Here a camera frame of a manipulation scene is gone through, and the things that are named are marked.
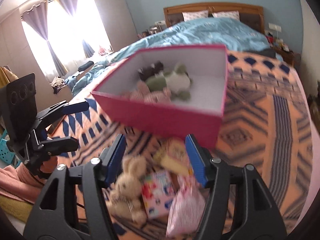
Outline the pink sleeved left forearm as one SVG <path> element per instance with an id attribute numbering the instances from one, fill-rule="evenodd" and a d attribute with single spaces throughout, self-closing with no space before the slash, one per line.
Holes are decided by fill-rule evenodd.
<path id="1" fill-rule="evenodd" d="M 1 168 L 0 183 L 1 195 L 34 204 L 46 180 L 33 176 L 23 164 L 20 164 L 18 168 Z"/>

